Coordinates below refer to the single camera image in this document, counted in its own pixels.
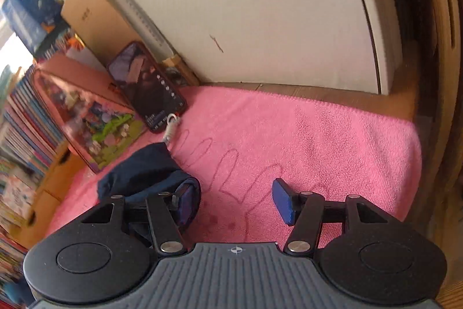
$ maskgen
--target white charging cable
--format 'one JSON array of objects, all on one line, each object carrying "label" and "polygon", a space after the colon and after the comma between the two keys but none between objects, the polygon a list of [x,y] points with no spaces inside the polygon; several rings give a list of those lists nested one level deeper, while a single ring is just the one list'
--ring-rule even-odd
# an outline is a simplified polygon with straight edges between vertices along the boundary
[{"label": "white charging cable", "polygon": [[163,137],[163,142],[166,143],[166,146],[168,146],[170,141],[174,138],[180,121],[181,118],[175,115],[174,113],[170,113],[167,116],[167,126]]}]

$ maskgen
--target phone screen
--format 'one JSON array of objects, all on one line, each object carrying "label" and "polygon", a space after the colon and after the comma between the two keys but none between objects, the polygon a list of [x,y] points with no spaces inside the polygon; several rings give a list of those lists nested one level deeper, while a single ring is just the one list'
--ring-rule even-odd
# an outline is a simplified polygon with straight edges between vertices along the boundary
[{"label": "phone screen", "polygon": [[167,116],[185,105],[184,99],[153,65],[152,57],[136,42],[108,65],[108,71],[152,131],[164,127]]}]

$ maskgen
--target navy fabric pouch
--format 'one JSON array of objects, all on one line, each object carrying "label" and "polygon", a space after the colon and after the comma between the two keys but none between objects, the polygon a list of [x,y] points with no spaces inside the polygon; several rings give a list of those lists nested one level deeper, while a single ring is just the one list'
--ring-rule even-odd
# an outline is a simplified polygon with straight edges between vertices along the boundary
[{"label": "navy fabric pouch", "polygon": [[173,160],[165,143],[153,143],[138,150],[98,182],[99,200],[123,195],[127,203],[140,203],[162,191],[181,193],[173,218],[185,229],[198,212],[201,187],[196,178]]}]

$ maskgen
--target pink towel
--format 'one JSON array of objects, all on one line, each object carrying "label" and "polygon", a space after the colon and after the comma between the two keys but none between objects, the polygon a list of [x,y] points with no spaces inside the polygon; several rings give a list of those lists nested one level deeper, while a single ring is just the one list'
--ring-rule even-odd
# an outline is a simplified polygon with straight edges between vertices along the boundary
[{"label": "pink towel", "polygon": [[[282,177],[294,190],[327,200],[357,193],[403,220],[421,172],[414,125],[340,105],[218,87],[184,90],[189,104],[172,155],[201,183],[202,201],[186,239],[191,242],[277,241],[291,232],[272,202]],[[146,133],[130,150],[160,141]],[[97,176],[75,177],[49,233],[94,204]],[[321,245],[340,227],[324,228]]]}]

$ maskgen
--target metal bolt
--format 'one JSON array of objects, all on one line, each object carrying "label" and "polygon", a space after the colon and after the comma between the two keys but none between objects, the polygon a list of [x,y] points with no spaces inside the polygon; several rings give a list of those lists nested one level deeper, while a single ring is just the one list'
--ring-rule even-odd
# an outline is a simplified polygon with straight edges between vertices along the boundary
[{"label": "metal bolt", "polygon": [[164,253],[177,253],[183,249],[183,245],[178,241],[166,241],[161,244]]},{"label": "metal bolt", "polygon": [[304,253],[310,250],[310,244],[305,241],[291,241],[288,243],[288,249],[293,253]]}]

